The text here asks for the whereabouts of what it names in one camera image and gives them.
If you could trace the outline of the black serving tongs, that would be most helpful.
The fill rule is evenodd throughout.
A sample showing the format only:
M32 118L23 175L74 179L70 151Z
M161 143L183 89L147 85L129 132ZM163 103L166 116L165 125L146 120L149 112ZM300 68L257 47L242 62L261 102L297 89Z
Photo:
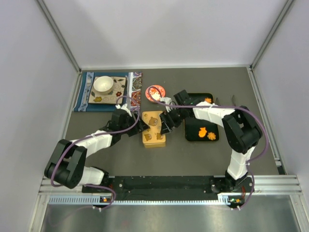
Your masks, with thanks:
M235 95L233 95L233 96L230 98L230 100L231 100L231 103L232 103L233 106L237 106L237 102L236 102L236 97L235 97ZM221 106L218 97L215 99L215 104L218 105L218 106Z

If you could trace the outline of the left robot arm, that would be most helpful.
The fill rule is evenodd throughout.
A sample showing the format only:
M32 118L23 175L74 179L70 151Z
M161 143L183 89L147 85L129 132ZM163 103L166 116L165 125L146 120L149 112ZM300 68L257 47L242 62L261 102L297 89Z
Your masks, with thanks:
M97 167L86 167L86 158L115 145L123 134L129 137L150 128L139 112L130 112L124 107L116 109L106 126L78 140L58 141L45 167L44 176L54 187L73 189L78 185L93 185L98 191L109 187L109 173Z

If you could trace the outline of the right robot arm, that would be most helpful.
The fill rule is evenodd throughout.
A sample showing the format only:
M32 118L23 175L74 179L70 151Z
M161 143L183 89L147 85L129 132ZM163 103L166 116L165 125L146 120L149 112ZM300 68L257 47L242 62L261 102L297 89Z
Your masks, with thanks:
M263 133L249 110L242 106L226 108L194 99L186 90L174 95L176 105L171 98L159 97L158 102L166 109L160 114L161 134L172 132L186 118L204 120L222 127L232 149L230 164L225 172L224 189L237 191L242 187L248 175L247 164Z

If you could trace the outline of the blue patterned placemat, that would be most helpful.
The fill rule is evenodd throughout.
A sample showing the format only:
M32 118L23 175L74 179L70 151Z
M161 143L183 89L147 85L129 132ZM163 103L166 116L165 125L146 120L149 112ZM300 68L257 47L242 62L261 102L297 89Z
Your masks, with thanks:
M113 112L116 104L89 104L88 97L95 77L118 76L126 77L126 89L123 96L116 100L116 104L127 103L128 109L137 111L141 103L142 72L83 72L78 96L73 108L74 112Z

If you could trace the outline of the gold cookie tin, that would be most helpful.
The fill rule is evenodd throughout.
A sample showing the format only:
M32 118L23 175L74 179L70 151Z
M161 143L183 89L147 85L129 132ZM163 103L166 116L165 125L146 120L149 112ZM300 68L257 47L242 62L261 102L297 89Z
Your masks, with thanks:
M145 148L160 148L166 146L166 141L157 141L156 143L150 143L149 141L143 143Z

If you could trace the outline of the red patterned small bowl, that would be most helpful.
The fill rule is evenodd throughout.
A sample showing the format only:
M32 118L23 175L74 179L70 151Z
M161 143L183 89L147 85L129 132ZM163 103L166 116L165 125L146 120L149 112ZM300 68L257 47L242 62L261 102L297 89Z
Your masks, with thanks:
M151 102L154 102L154 100L160 101L160 99L165 97L165 95L166 95L166 91L160 85L150 86L145 91L145 96L146 96L147 100L149 100Z

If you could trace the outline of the black rectangular tray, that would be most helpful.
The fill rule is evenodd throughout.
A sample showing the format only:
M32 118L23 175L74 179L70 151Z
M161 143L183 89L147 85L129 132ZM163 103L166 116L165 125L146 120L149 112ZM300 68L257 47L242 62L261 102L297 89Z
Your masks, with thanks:
M207 130L207 134L204 138L199 138L198 136L198 131L201 127L206 127ZM190 142L216 142L219 140L218 125L205 120L187 117L184 120L184 129L185 138ZM208 139L207 135L209 132L213 132L216 134L216 140L211 141Z

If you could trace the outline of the orange fish shaped cookie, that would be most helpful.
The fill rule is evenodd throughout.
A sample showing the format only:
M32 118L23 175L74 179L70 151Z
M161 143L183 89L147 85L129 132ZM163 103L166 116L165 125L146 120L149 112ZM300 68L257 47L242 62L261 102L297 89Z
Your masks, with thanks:
M204 138L206 134L207 134L206 127L199 128L199 131L198 131L199 138Z

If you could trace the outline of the floral square coaster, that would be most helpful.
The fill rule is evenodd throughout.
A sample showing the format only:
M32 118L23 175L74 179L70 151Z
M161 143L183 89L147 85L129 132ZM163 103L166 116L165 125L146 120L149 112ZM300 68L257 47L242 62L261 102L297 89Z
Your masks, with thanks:
M109 94L97 92L93 85L88 97L89 104L116 104L118 97L123 96L126 89L126 77L111 76L114 80L112 91Z

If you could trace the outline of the white ceramic cup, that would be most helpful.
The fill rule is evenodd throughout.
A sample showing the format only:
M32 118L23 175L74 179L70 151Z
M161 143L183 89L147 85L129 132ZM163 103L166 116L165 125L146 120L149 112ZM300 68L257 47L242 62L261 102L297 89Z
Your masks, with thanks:
M109 94L112 91L114 80L110 76L100 76L94 80L94 89L102 94Z

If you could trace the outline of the orange flower cookie bottom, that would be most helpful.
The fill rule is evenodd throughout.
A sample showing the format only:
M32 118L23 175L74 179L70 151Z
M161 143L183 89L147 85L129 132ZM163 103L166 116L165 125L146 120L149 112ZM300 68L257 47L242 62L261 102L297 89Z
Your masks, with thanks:
M207 135L208 139L211 140L211 141L214 141L216 140L216 134L213 133L213 132L209 132L208 135Z

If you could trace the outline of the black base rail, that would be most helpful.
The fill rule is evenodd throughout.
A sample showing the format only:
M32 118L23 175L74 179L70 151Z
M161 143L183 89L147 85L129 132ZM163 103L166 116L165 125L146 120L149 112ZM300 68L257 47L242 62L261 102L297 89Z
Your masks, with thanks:
M104 186L115 191L118 201L216 200L228 190L225 178L214 176L115 176Z

